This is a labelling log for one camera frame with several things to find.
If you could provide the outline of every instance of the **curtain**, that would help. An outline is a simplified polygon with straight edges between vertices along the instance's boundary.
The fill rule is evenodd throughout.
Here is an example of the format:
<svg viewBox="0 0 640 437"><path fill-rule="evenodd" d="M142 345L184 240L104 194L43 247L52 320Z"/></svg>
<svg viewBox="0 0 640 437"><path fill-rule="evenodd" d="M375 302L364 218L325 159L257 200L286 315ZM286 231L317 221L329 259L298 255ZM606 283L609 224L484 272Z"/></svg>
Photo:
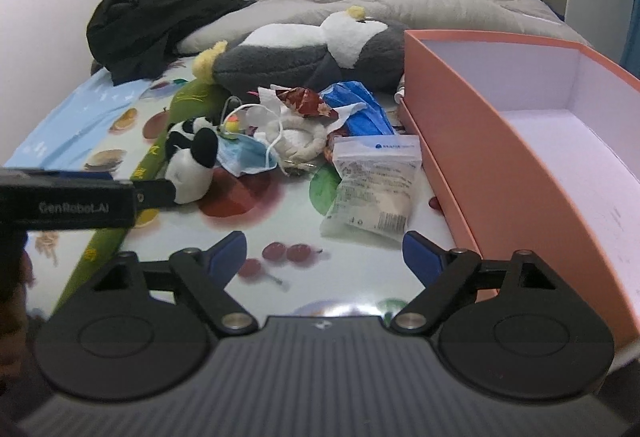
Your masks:
<svg viewBox="0 0 640 437"><path fill-rule="evenodd" d="M629 23L629 32L626 35L626 45L620 65L636 78L640 78L640 0L634 0L631 23Z"/></svg>

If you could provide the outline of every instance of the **gray comforter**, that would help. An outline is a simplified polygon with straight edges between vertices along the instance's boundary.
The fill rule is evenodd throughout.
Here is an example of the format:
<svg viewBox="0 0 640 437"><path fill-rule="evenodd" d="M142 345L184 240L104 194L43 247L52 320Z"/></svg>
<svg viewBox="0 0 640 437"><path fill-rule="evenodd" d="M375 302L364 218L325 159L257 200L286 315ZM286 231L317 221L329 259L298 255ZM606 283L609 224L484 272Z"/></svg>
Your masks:
<svg viewBox="0 0 640 437"><path fill-rule="evenodd" d="M318 26L329 14L352 5L363 6L367 16L397 20L411 29L517 32L587 43L540 0L258 0L195 31L178 44L178 52L194 54L265 24Z"/></svg>

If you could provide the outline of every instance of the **blue face mask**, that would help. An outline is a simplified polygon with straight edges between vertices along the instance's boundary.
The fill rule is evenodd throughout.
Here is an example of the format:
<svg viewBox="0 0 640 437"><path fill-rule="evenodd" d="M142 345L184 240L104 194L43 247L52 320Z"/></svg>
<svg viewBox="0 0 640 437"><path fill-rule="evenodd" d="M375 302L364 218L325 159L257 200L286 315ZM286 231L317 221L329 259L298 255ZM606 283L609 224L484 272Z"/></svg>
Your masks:
<svg viewBox="0 0 640 437"><path fill-rule="evenodd" d="M244 134L234 137L231 140L218 136L218 162L231 175L239 177L276 168L278 159L273 149L267 159L267 147L260 141Z"/></svg>

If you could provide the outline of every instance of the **plastic bag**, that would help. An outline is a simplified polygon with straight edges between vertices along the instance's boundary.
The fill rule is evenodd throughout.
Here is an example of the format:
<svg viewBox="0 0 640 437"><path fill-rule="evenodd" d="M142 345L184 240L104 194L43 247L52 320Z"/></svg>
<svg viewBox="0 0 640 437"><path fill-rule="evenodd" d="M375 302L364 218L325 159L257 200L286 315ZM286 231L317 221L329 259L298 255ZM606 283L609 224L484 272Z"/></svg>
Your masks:
<svg viewBox="0 0 640 437"><path fill-rule="evenodd" d="M347 224L401 241L422 163L418 137L358 136L334 143L334 165L342 182L321 234L330 236Z"/></svg>
<svg viewBox="0 0 640 437"><path fill-rule="evenodd" d="M352 136L378 136L395 134L385 111L360 82L341 82L331 85L320 93L324 102L333 107L364 104L366 107L350 116L346 125Z"/></svg>

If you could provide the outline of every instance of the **stuffed animal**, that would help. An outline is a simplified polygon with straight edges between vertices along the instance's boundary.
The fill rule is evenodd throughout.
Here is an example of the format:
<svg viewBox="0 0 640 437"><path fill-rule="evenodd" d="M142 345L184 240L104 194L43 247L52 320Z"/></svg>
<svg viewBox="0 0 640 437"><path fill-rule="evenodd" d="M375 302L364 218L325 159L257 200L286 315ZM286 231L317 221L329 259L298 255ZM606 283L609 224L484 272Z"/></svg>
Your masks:
<svg viewBox="0 0 640 437"><path fill-rule="evenodd" d="M207 193L213 179L218 157L216 127L209 118L192 118L168 128L164 178L173 183L177 204L197 201Z"/></svg>
<svg viewBox="0 0 640 437"><path fill-rule="evenodd" d="M235 45L218 42L194 60L193 74L245 103L257 101L248 92L270 84L320 92L355 80L369 91L393 94L404 72L405 29L366 18L364 8L352 6L320 26L269 24Z"/></svg>

